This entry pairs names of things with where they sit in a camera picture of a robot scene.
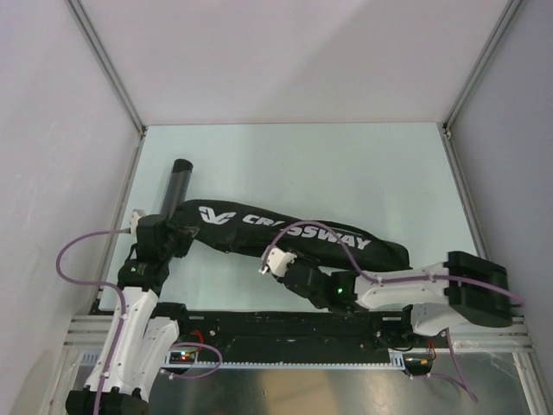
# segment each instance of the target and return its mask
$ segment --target white logo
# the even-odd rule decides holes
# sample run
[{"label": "white logo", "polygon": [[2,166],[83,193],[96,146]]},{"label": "white logo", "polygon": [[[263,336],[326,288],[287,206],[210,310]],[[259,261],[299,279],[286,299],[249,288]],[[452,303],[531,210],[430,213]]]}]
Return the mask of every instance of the white logo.
[{"label": "white logo", "polygon": [[[200,210],[201,218],[204,220],[204,222],[212,223],[214,225],[223,225],[224,223],[227,223],[231,218],[236,216],[236,212],[228,212],[217,216],[213,209],[206,206],[200,206],[198,207],[198,209]],[[242,218],[242,221],[250,225],[261,225],[265,227],[280,227],[280,225],[284,223],[283,220],[273,220],[269,218],[264,218],[262,216],[257,216],[255,214],[247,214],[244,218]],[[334,237],[330,232],[319,227],[292,227],[287,232],[287,234],[300,238],[317,238],[334,244],[339,243],[338,239],[336,239],[336,237]],[[356,234],[347,235],[340,232],[336,232],[336,234],[343,243],[352,248],[363,250],[367,245],[371,243],[370,240],[363,239]]]},{"label": "white logo", "polygon": [[200,206],[198,210],[200,210],[200,215],[204,222],[213,223],[214,225],[223,225],[236,215],[236,212],[227,212],[217,216],[213,209],[206,206]]}]

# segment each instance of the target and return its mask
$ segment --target black cylinder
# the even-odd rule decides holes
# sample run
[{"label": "black cylinder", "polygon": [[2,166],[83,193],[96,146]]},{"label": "black cylinder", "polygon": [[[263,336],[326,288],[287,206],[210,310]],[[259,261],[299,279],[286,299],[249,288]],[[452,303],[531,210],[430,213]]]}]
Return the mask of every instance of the black cylinder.
[{"label": "black cylinder", "polygon": [[192,169],[194,168],[188,160],[177,159],[173,163],[173,170],[169,177],[169,183],[167,190],[165,190],[165,196],[163,197],[162,210],[160,214],[170,218],[173,216],[176,207],[179,203],[183,202],[188,190],[188,183],[190,182],[190,176],[192,175]]}]

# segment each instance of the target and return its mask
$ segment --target white wall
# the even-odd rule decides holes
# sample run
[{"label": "white wall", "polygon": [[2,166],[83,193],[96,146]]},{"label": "white wall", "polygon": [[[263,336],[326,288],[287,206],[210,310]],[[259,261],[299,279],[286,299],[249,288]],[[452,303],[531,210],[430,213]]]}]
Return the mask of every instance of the white wall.
[{"label": "white wall", "polygon": [[553,3],[522,9],[453,133],[494,259],[553,387]]},{"label": "white wall", "polygon": [[[0,413],[35,414],[86,296],[55,255],[109,227],[137,136],[61,0],[2,2],[0,55]],[[63,267],[92,278],[104,245]]]},{"label": "white wall", "polygon": [[507,0],[83,0],[147,125],[442,121]]}]

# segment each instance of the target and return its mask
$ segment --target robotic arm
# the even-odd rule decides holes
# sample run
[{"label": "robotic arm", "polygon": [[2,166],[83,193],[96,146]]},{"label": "robotic arm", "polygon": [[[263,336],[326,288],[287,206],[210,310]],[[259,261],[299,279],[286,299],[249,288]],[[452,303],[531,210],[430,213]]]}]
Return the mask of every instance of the robotic arm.
[{"label": "robotic arm", "polygon": [[[102,414],[149,413],[149,391],[163,359],[179,334],[189,331],[184,304],[158,301],[170,260],[186,255],[193,241],[185,233],[171,233],[167,226],[168,217],[184,200],[192,168],[186,160],[175,161],[160,214],[133,213],[131,233],[137,243],[118,273],[126,305],[124,310],[120,306],[114,310],[105,345],[84,390],[69,393],[68,415],[96,415],[98,395]],[[111,362],[107,370],[106,360]]]},{"label": "robotic arm", "polygon": [[[340,224],[327,222],[333,229],[340,226],[340,233],[332,239],[316,227],[295,226],[299,222],[294,218],[224,201],[189,201],[173,215],[184,200],[192,168],[186,160],[175,161],[160,214],[133,214],[131,233],[137,243],[118,273],[126,305],[114,311],[85,389],[69,393],[69,415],[96,415],[93,408],[98,405],[105,415],[149,413],[149,391],[163,358],[179,335],[191,329],[186,306],[158,303],[159,296],[170,260],[186,256],[195,239],[223,252],[259,257],[274,234],[289,224],[284,229],[289,229],[283,245],[287,251],[271,244],[260,271],[270,271],[277,282],[317,309],[357,315],[403,308],[410,320],[405,331],[423,336],[437,335],[465,321],[488,327],[511,325],[508,297],[489,288],[507,288],[505,268],[464,252],[450,252],[444,263],[395,271],[409,267],[403,247]],[[357,250],[358,260],[365,260],[362,264],[379,272],[321,271],[320,265],[346,268],[346,256],[334,249],[339,240]],[[481,284],[459,284],[459,278]]]},{"label": "robotic arm", "polygon": [[465,252],[450,252],[447,262],[424,268],[364,271],[364,275],[355,271],[328,275],[313,260],[276,246],[266,258],[260,272],[270,271],[279,283],[307,298],[317,309],[353,313],[409,307],[413,333],[425,336],[467,321],[487,327],[512,324],[508,297],[449,280],[451,276],[463,276],[482,285],[507,287],[505,268]]}]

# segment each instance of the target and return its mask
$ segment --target white enclosure panel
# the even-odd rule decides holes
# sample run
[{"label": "white enclosure panel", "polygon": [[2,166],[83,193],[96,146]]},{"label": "white enclosure panel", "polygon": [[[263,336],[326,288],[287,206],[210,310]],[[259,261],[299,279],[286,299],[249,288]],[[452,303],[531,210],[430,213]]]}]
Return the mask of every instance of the white enclosure panel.
[{"label": "white enclosure panel", "polygon": [[524,314],[553,388],[553,3],[527,2],[454,138],[493,259]]},{"label": "white enclosure panel", "polygon": [[[55,257],[109,228],[137,136],[62,1],[0,10],[0,413],[30,415],[89,293]],[[75,247],[64,270],[95,278],[105,242]]]},{"label": "white enclosure panel", "polygon": [[443,121],[507,0],[85,0],[152,124]]},{"label": "white enclosure panel", "polygon": [[[188,199],[237,201],[303,219],[335,220],[405,245],[415,267],[474,252],[435,124],[243,124],[150,127],[123,226],[157,213],[176,158],[194,164]],[[133,243],[119,238],[108,279]],[[315,310],[260,260],[195,242],[171,263],[163,301],[191,310]],[[116,297],[104,293],[112,310]]]}]

